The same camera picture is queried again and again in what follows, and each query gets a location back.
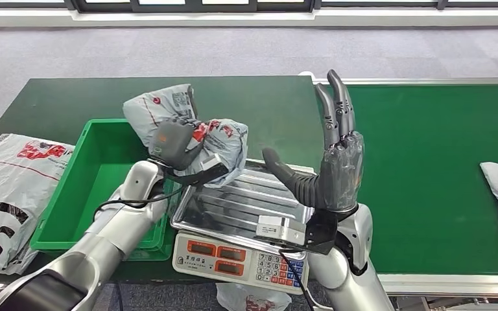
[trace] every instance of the floor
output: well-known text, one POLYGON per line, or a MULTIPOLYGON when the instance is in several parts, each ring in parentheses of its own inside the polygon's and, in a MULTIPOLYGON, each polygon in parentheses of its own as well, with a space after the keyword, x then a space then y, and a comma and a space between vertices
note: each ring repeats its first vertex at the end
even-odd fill
MULTIPOLYGON (((29 78, 324 77, 330 68, 344 78, 498 77, 498 29, 0 29, 0 116, 29 78)), ((219 310, 212 284, 121 291, 125 310, 219 310)), ((118 310, 114 285, 95 309, 118 310)), ((289 310, 305 310, 302 298, 289 310)))

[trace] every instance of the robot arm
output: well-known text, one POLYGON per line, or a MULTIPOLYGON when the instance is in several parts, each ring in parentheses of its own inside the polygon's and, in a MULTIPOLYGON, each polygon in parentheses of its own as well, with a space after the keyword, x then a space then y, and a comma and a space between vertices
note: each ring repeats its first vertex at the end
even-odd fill
MULTIPOLYGON (((112 200, 145 200, 163 183, 163 169, 137 162, 112 200)), ((143 207, 110 204, 70 250, 0 292, 0 311, 89 311, 119 263, 167 210, 160 200, 143 207)))
POLYGON ((333 98, 322 84, 316 86, 324 114, 324 156, 319 175, 295 172, 281 162, 274 150, 263 150, 268 169, 300 203, 314 207, 314 215, 306 226, 286 225, 292 220, 260 217, 257 235, 293 250, 306 250, 311 272, 324 287, 334 310, 394 311, 369 258, 371 212, 357 203, 363 136, 355 131, 348 89, 333 70, 327 79, 333 87, 333 98), (271 224, 276 225, 276 230, 268 229, 271 224), (294 236, 304 238, 297 240, 294 236))
POLYGON ((95 212, 95 221, 68 251, 38 271, 19 278, 0 292, 0 311, 90 311, 119 263, 127 259, 144 234, 167 211, 165 177, 182 185, 204 184, 228 172, 217 155, 203 171, 176 177, 198 155, 203 142, 186 152, 196 123, 163 121, 150 144, 147 161, 135 163, 124 183, 95 212))

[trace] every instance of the white bag on floor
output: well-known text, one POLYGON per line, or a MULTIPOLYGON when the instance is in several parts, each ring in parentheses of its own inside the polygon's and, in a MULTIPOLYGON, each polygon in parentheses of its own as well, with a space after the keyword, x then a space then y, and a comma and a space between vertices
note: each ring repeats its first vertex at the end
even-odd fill
POLYGON ((228 311, 284 311, 291 303, 291 297, 266 288, 217 283, 217 301, 228 311))
POLYGON ((29 240, 72 153, 68 144, 0 136, 0 273, 22 273, 37 254, 29 240))

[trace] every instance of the black cable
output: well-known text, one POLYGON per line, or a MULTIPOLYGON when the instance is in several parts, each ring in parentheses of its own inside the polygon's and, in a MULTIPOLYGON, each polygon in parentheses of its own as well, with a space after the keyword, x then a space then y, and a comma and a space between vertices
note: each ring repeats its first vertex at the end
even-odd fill
POLYGON ((119 281, 115 282, 115 287, 117 288, 117 303, 119 304, 119 311, 123 311, 123 296, 121 295, 121 286, 119 281))
POLYGON ((306 292, 306 288, 304 288, 304 284, 302 284, 302 280, 300 279, 299 275, 297 274, 297 271, 295 271, 295 268, 293 268, 293 265, 289 262, 287 257, 283 253, 298 253, 300 251, 297 251, 295 249, 281 249, 279 250, 279 254, 287 262, 287 265, 289 266, 289 269, 291 272, 293 272, 294 278, 299 282, 302 290, 302 294, 304 295, 304 299, 306 299, 306 303, 308 303, 308 307, 310 308, 311 311, 314 311, 314 305, 312 304, 312 301, 310 300, 310 297, 308 297, 308 293, 306 292))
POLYGON ((171 196, 174 196, 175 194, 178 194, 179 192, 181 192, 183 190, 184 190, 184 188, 180 187, 179 189, 176 189, 175 191, 173 191, 173 192, 171 192, 169 194, 166 194, 164 196, 158 196, 157 198, 147 199, 147 200, 122 200, 122 199, 119 199, 119 200, 106 201, 106 202, 98 205, 98 207, 95 209, 95 212, 93 214, 93 221, 95 220, 96 213, 99 210, 101 210, 106 205, 121 203, 121 204, 124 204, 124 205, 127 205, 127 206, 134 207, 134 208, 138 209, 140 207, 144 207, 148 203, 154 203, 154 202, 158 202, 158 201, 161 201, 161 200, 168 199, 171 196))

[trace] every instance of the green plastic bin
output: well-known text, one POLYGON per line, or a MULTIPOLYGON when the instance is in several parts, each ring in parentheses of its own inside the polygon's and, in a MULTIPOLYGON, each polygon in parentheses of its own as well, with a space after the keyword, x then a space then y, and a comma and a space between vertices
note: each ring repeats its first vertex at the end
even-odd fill
MULTIPOLYGON (((147 156, 147 149, 125 119, 87 122, 41 216, 31 247, 52 256, 71 248, 92 223, 98 205, 123 183, 130 167, 147 156)), ((172 182, 165 182, 165 192, 172 187, 172 182)), ((167 260, 173 243, 174 230, 164 216, 146 233, 128 260, 167 260)))

